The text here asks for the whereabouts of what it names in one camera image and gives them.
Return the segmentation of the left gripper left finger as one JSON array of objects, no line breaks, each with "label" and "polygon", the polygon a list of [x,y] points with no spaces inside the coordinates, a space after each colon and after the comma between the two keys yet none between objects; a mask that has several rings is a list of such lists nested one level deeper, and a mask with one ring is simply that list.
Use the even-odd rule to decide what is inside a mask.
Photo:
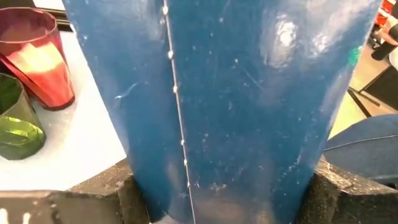
[{"label": "left gripper left finger", "polygon": [[149,224],[149,217],[123,159],[66,191],[0,191],[0,224]]}]

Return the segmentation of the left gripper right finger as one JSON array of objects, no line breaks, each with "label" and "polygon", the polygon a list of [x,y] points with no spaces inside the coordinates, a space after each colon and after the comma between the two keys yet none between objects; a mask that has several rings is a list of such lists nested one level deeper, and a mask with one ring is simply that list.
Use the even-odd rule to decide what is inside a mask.
[{"label": "left gripper right finger", "polygon": [[321,159],[297,224],[398,224],[398,190]]}]

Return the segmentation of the blue frosted flakes cereal box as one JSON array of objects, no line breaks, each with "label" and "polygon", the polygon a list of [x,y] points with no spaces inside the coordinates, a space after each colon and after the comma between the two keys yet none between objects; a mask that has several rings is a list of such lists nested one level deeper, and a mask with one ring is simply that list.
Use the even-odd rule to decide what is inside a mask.
[{"label": "blue frosted flakes cereal box", "polygon": [[150,224],[291,224],[381,0],[62,0]]}]

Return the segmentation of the person's leg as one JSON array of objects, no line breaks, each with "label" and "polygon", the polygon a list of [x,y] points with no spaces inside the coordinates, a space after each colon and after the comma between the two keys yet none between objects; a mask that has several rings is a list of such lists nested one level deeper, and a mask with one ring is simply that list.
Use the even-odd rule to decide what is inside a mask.
[{"label": "person's leg", "polygon": [[398,188],[398,114],[351,125],[327,140],[323,155],[350,173]]}]

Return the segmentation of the green faceted cup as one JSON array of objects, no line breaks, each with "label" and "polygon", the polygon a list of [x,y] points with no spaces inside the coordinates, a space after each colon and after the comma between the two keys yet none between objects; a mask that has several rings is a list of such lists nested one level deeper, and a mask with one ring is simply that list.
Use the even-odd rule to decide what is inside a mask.
[{"label": "green faceted cup", "polygon": [[37,153],[45,141],[23,84],[0,73],[0,156],[10,161],[25,159]]}]

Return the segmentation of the red faceted cup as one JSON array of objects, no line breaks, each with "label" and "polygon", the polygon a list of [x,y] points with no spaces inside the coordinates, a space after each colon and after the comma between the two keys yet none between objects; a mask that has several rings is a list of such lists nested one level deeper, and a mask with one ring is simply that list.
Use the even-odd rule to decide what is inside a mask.
[{"label": "red faceted cup", "polygon": [[55,17],[31,7],[0,9],[0,61],[46,110],[75,100]]}]

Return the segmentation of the person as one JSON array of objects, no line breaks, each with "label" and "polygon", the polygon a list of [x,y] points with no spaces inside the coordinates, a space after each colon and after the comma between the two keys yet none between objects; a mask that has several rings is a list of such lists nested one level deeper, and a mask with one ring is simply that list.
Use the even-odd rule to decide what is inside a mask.
[{"label": "person", "polygon": [[378,34],[384,42],[374,50],[371,57],[380,61],[398,47],[398,19],[394,16],[389,16]]}]

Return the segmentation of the red object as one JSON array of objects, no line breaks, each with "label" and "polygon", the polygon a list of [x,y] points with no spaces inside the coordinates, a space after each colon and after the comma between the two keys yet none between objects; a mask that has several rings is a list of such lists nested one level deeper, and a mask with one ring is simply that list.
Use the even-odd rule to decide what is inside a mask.
[{"label": "red object", "polygon": [[391,15],[392,8],[395,5],[396,0],[382,0],[382,4],[378,9],[378,13],[376,16],[375,25],[383,26],[387,18]]}]

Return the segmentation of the black table frame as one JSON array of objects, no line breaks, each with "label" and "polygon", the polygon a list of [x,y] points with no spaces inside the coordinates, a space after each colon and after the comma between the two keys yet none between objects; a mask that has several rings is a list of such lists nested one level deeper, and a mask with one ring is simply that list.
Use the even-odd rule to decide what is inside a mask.
[{"label": "black table frame", "polygon": [[49,9],[41,7],[38,7],[37,9],[53,15],[53,17],[55,17],[57,21],[57,27],[60,31],[73,32],[65,10]]}]

